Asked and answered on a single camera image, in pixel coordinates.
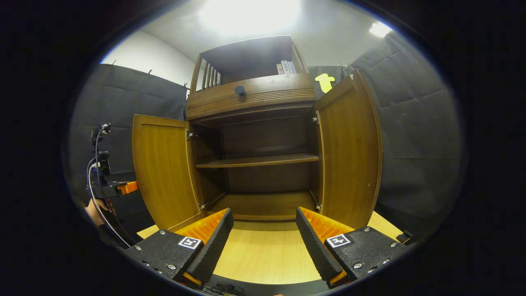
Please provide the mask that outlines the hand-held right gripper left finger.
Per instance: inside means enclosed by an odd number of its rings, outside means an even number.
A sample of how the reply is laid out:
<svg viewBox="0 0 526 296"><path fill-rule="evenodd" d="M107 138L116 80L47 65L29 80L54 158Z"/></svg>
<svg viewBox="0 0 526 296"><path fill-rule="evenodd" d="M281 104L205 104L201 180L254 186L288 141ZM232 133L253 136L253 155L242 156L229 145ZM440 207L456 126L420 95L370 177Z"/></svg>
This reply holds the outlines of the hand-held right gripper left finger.
<svg viewBox="0 0 526 296"><path fill-rule="evenodd" d="M231 208L224 208L177 231L158 230L123 253L162 277L202 288L214 273L233 225Z"/></svg>

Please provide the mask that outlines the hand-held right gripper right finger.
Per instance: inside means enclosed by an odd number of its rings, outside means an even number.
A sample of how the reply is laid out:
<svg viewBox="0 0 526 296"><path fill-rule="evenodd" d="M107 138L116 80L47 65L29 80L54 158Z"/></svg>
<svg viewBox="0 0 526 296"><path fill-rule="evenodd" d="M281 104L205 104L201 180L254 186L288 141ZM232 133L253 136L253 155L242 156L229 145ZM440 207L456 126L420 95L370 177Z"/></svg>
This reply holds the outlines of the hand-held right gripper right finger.
<svg viewBox="0 0 526 296"><path fill-rule="evenodd" d="M383 270L409 246L371 226L353 229L297 207L295 223L322 281L336 288Z"/></svg>

